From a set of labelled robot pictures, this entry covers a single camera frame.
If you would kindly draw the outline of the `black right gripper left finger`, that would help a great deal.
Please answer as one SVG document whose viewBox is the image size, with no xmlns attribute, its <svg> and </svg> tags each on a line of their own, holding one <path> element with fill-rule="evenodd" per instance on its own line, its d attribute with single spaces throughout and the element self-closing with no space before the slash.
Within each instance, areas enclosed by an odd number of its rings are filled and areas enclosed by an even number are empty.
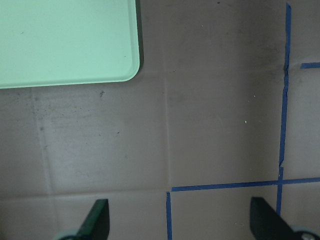
<svg viewBox="0 0 320 240">
<path fill-rule="evenodd" d="M 75 234 L 76 240 L 107 240 L 110 233 L 108 199 L 95 201 L 87 217 Z"/>
</svg>

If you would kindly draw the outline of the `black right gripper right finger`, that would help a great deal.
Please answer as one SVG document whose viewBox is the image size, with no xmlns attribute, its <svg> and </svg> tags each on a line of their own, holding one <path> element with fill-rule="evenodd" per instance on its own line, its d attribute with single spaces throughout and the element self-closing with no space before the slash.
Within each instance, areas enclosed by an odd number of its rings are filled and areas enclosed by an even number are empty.
<svg viewBox="0 0 320 240">
<path fill-rule="evenodd" d="M 249 227 L 256 240 L 301 240 L 263 197 L 250 200 Z"/>
</svg>

